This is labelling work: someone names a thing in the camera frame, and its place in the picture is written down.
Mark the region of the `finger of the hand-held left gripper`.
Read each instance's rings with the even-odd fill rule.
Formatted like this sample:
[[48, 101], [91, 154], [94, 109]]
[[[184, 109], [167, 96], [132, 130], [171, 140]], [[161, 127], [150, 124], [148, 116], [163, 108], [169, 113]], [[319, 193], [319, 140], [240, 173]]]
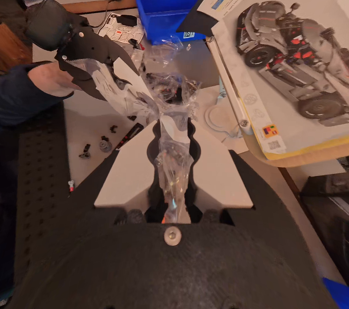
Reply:
[[111, 107], [120, 114], [131, 114], [132, 94], [126, 83], [114, 73], [114, 68], [105, 64], [93, 64], [91, 76], [96, 90], [104, 97]]
[[144, 97], [153, 99], [151, 92], [139, 76], [129, 65], [120, 57], [113, 63], [115, 76], [125, 83], [124, 90], [130, 91], [135, 97]]

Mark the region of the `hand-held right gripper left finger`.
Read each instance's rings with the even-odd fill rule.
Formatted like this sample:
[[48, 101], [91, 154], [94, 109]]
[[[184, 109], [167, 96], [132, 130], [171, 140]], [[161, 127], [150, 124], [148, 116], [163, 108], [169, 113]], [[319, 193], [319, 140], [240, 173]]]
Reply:
[[160, 120], [155, 120], [117, 150], [116, 159], [94, 202], [95, 208], [140, 210], [147, 222], [163, 222], [167, 203], [155, 163], [160, 137]]

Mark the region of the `clear bag of lego pieces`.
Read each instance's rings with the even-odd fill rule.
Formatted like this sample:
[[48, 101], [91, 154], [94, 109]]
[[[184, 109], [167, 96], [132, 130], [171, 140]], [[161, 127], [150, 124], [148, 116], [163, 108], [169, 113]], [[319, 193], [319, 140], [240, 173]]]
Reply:
[[[80, 64], [83, 64], [90, 74], [91, 66], [100, 64], [95, 60], [78, 60], [77, 63], [79, 67], [81, 67]], [[157, 101], [152, 93], [151, 95], [153, 99], [146, 96], [135, 97], [132, 94], [132, 110], [137, 115], [146, 115], [148, 125], [155, 120], [160, 120], [159, 155], [155, 163], [158, 167], [159, 184], [164, 193], [164, 201], [167, 203], [164, 221], [165, 223], [178, 223], [184, 209], [189, 170], [193, 163], [189, 154], [190, 140], [188, 137], [188, 119], [193, 102], [188, 106], [163, 104]], [[115, 161], [117, 151], [113, 150], [110, 156], [112, 155], [115, 156]]]

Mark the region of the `person's left forearm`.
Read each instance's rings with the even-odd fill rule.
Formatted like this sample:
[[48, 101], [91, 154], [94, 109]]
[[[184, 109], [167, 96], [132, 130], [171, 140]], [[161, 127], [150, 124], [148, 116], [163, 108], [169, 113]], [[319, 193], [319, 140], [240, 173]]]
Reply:
[[12, 68], [0, 78], [0, 126], [1, 129], [15, 127], [42, 111], [71, 97], [56, 97], [38, 89], [28, 78], [28, 72], [38, 65], [32, 63]]

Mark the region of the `grey lego gear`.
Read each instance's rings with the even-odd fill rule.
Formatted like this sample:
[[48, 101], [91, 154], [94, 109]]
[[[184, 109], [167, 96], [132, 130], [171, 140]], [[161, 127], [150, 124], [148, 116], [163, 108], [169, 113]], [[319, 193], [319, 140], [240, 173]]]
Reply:
[[98, 144], [98, 147], [104, 153], [108, 153], [112, 151], [112, 143], [109, 140], [109, 138], [106, 136], [101, 136], [101, 140]]

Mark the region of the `scattered loose lego pieces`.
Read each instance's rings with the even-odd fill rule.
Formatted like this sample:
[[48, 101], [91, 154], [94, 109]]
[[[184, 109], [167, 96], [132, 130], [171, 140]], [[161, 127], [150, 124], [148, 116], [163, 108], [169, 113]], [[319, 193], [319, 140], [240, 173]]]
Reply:
[[69, 171], [74, 188], [77, 188], [111, 153], [104, 153], [99, 149], [101, 136], [108, 137], [114, 149], [136, 122], [142, 123], [140, 116], [83, 116], [74, 111], [67, 112]]

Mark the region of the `lego set box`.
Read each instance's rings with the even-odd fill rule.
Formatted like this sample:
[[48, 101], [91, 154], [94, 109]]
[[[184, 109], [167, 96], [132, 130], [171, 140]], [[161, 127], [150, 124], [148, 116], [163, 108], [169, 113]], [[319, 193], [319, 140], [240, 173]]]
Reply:
[[309, 176], [300, 200], [345, 282], [349, 276], [349, 174]]

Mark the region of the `lego instruction booklet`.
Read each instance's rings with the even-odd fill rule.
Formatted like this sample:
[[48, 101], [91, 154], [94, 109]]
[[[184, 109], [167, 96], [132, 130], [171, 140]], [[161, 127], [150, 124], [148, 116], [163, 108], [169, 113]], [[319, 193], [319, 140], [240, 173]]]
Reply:
[[244, 136], [269, 161], [348, 146], [348, 14], [338, 0], [195, 0]]

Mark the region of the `printed paper leaflets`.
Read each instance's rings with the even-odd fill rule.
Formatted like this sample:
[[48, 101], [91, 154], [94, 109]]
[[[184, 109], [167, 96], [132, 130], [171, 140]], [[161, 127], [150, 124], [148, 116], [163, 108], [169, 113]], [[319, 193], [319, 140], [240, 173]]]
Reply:
[[110, 13], [98, 31], [99, 36], [107, 36], [112, 41], [128, 44], [128, 40], [134, 38], [141, 42], [145, 34], [140, 18], [137, 17], [136, 27], [127, 27], [117, 23], [116, 17], [120, 14]]

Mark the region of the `small bag of black parts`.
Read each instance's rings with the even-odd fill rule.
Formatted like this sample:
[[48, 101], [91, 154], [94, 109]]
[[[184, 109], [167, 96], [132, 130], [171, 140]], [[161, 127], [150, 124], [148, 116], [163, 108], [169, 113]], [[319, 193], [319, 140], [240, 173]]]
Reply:
[[178, 73], [147, 72], [144, 81], [157, 101], [170, 105], [190, 105], [201, 89], [201, 82]]

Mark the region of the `small black box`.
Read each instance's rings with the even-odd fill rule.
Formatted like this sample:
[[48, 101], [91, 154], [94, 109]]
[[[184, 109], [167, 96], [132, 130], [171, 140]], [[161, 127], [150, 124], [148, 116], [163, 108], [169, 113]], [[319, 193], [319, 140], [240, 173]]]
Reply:
[[116, 17], [117, 23], [122, 24], [127, 27], [137, 26], [137, 17], [133, 15], [118, 15]]

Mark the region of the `crumpled empty clear bag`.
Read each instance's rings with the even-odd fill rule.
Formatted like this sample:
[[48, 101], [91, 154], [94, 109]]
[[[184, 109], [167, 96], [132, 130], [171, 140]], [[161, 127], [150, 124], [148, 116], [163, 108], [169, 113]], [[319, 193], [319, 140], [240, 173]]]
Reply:
[[181, 40], [174, 35], [162, 37], [154, 43], [144, 54], [143, 62], [146, 67], [156, 65], [164, 68], [184, 49]]

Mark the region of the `white book stand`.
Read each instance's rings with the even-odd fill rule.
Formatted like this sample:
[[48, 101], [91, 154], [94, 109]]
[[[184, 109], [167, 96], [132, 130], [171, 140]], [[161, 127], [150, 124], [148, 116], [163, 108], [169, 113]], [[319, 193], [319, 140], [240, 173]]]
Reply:
[[277, 157], [275, 160], [267, 159], [259, 146], [251, 124], [247, 120], [245, 108], [233, 88], [233, 82], [224, 66], [214, 37], [206, 37], [205, 42], [219, 71], [220, 86], [223, 86], [226, 92], [226, 97], [218, 98], [217, 104], [205, 111], [205, 120], [213, 130], [227, 133], [227, 138], [237, 138], [239, 141], [243, 139], [247, 149], [258, 160], [273, 167], [299, 167], [348, 156], [349, 144], [341, 143], [326, 148], [319, 146], [316, 150], [291, 157]]

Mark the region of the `black perforated mat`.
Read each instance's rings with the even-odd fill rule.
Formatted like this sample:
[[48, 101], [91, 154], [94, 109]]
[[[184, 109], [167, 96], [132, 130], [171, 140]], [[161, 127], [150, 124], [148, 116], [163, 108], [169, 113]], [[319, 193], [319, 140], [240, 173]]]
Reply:
[[57, 218], [70, 179], [63, 102], [1, 128], [1, 308], [25, 277], [33, 244]]

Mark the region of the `blue bin holding plastic bags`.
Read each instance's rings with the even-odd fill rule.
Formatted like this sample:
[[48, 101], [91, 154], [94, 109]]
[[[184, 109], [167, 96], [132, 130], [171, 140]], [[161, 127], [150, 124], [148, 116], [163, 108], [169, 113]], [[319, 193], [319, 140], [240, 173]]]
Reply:
[[323, 277], [322, 281], [331, 297], [340, 309], [349, 308], [349, 287]]

